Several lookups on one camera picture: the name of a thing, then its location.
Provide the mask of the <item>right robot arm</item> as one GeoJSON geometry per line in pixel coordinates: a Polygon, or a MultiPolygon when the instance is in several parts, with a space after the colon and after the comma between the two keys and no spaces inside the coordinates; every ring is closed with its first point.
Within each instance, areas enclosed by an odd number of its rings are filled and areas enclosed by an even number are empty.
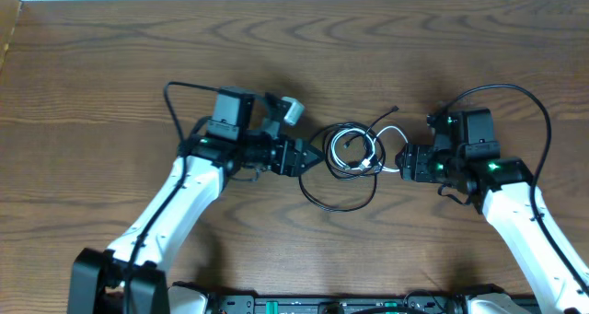
{"type": "Polygon", "coordinates": [[[503,158],[487,109],[429,116],[432,145],[407,143],[395,163],[403,180],[436,183],[468,204],[502,237],[543,313],[585,313],[588,268],[546,207],[519,157],[503,158]]]}

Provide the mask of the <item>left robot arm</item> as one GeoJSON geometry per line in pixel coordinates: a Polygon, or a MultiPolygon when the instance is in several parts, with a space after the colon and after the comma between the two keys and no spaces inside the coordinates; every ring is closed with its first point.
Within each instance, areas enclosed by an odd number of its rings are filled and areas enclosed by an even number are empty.
{"type": "Polygon", "coordinates": [[[82,250],[70,279],[70,313],[208,313],[192,285],[168,285],[167,273],[206,208],[241,169],[300,177],[323,159],[291,138],[304,106],[294,98],[219,87],[214,112],[179,135],[177,157],[153,200],[103,251],[82,250]]]}

